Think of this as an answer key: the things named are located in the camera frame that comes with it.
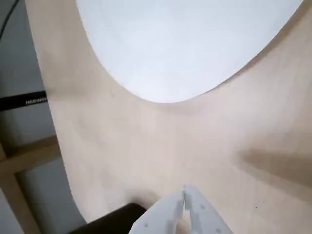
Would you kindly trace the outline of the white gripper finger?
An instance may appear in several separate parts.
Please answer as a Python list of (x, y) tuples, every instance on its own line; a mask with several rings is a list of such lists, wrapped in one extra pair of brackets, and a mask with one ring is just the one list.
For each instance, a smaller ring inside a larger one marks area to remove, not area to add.
[(184, 207), (189, 212), (193, 234), (230, 234), (232, 232), (197, 187), (184, 186)]
[(131, 227), (131, 234), (174, 234), (183, 217), (184, 192), (158, 200)]

